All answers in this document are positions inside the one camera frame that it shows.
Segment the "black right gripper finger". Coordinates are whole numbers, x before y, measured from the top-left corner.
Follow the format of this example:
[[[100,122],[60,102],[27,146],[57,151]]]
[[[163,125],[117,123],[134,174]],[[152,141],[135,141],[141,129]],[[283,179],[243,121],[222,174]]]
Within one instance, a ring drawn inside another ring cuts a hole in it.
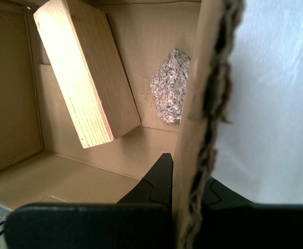
[[[115,204],[28,204],[4,225],[8,248],[171,248],[173,159],[164,153]]]
[[[194,248],[303,248],[303,205],[254,203],[207,180]]]

